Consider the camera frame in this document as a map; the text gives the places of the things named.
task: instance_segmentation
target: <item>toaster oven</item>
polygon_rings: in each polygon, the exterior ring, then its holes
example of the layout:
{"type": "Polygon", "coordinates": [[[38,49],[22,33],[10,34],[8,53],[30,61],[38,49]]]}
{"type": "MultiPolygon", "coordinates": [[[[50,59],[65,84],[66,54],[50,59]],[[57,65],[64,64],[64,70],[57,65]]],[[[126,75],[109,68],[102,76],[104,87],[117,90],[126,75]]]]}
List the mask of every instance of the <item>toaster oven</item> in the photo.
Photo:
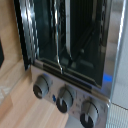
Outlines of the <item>toaster oven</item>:
{"type": "Polygon", "coordinates": [[[125,4],[14,0],[24,66],[31,66],[35,96],[85,128],[106,126],[125,4]]]}

